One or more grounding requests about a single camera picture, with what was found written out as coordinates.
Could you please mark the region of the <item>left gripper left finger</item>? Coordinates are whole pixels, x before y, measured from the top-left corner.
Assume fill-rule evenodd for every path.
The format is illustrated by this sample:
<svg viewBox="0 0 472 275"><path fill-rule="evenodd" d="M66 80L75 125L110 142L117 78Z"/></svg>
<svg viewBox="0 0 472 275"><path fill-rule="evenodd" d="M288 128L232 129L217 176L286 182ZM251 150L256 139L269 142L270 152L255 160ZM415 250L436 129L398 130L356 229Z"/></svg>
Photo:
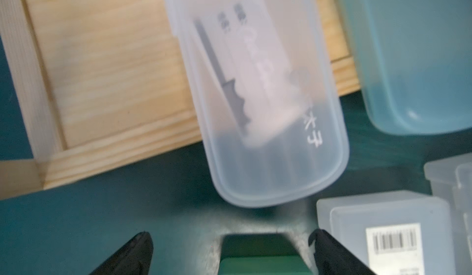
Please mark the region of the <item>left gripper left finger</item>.
<svg viewBox="0 0 472 275"><path fill-rule="evenodd" d="M140 232L90 275L148 275L154 245L149 232Z"/></svg>

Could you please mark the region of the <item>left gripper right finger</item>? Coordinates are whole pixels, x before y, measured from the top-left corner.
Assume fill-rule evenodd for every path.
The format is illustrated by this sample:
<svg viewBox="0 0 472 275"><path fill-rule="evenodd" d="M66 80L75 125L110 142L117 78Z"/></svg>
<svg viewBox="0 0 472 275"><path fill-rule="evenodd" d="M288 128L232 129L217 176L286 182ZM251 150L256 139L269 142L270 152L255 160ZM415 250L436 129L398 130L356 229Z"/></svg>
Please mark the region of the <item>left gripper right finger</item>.
<svg viewBox="0 0 472 275"><path fill-rule="evenodd" d="M308 238L320 275L375 275L326 230L316 229Z"/></svg>

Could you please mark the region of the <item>dark green pencil case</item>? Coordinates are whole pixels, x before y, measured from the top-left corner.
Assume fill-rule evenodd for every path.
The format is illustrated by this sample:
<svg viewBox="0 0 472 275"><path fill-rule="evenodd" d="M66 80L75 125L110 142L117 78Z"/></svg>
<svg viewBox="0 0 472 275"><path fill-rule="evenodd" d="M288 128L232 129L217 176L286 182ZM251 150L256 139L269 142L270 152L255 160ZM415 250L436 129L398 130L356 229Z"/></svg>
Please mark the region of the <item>dark green pencil case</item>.
<svg viewBox="0 0 472 275"><path fill-rule="evenodd" d="M311 275L283 234L231 234L221 244L219 275Z"/></svg>

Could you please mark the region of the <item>wide frosted pencil case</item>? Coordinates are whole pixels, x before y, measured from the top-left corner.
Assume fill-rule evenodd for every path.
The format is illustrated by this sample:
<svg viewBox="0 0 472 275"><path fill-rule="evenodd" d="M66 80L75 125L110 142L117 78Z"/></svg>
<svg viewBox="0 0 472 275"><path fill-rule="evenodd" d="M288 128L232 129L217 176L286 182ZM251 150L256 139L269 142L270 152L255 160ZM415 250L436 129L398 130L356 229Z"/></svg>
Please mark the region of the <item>wide frosted pencil case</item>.
<svg viewBox="0 0 472 275"><path fill-rule="evenodd" d="M449 204L412 191L317 201L318 226L377 275L454 275Z"/></svg>

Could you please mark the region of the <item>narrow frosted pencil case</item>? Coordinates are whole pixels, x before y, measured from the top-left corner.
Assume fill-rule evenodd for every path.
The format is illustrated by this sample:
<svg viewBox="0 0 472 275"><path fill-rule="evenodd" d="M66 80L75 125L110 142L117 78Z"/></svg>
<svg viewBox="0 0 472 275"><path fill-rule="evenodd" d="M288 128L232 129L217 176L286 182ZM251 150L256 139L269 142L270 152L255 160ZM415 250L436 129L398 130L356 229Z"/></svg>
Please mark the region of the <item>narrow frosted pencil case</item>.
<svg viewBox="0 0 472 275"><path fill-rule="evenodd" d="M467 153L424 165L434 196L451 208L452 232L458 275L472 273L472 155Z"/></svg>

